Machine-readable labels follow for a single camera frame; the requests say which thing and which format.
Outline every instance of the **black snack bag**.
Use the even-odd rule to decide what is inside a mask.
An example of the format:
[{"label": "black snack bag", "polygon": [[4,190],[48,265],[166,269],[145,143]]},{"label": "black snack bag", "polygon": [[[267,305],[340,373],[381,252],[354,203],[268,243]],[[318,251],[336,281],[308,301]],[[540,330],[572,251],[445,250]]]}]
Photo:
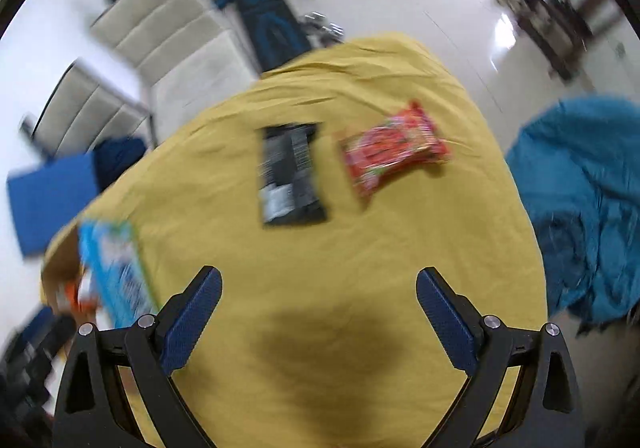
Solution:
[{"label": "black snack bag", "polygon": [[265,224],[323,222],[326,210],[316,194],[309,143],[317,125],[284,124],[263,129],[262,218]]}]

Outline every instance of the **blue snack package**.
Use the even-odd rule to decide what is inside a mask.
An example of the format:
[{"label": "blue snack package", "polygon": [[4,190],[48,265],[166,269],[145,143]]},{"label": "blue snack package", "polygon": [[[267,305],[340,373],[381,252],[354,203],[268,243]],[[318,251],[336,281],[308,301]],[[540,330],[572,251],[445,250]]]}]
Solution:
[{"label": "blue snack package", "polygon": [[83,269],[93,275],[114,328],[129,327],[142,315],[158,312],[128,222],[83,221],[79,251]]}]

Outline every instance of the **padded chair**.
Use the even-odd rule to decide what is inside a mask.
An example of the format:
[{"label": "padded chair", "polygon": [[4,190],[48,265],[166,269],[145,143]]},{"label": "padded chair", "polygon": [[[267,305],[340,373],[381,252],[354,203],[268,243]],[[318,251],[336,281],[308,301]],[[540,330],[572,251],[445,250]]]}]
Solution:
[{"label": "padded chair", "polygon": [[236,35],[208,0],[117,0],[92,33],[150,88],[160,142],[257,79]]},{"label": "padded chair", "polygon": [[83,154],[106,138],[137,136],[155,145],[149,111],[100,84],[78,62],[60,78],[40,118],[21,130],[47,157]]}]

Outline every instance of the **red candy wrapper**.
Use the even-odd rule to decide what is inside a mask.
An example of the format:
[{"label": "red candy wrapper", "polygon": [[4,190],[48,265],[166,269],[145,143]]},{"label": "red candy wrapper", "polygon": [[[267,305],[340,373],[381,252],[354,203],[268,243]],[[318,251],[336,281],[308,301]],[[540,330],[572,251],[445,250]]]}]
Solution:
[{"label": "red candy wrapper", "polygon": [[416,100],[379,126],[339,143],[353,185],[364,198],[375,192],[385,177],[409,165],[441,163],[449,157],[435,124]]}]

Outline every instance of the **yellow tablecloth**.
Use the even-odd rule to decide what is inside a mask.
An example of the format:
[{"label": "yellow tablecloth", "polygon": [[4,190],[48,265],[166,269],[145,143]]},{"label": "yellow tablecloth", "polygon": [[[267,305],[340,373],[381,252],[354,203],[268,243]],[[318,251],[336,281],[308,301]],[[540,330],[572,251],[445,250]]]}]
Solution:
[{"label": "yellow tablecloth", "polygon": [[[364,130],[411,98],[452,159],[399,177],[365,208],[332,133]],[[265,228],[259,129],[289,122],[321,123],[312,160],[330,219]],[[540,252],[500,149],[457,80],[402,35],[265,74],[147,155],[83,216],[132,222],[160,303],[201,266],[222,272],[222,300],[174,374],[219,448],[421,446],[465,379],[418,306],[425,266],[482,314],[521,328],[545,322]],[[68,269],[73,240],[68,230],[55,240],[45,286]]]}]

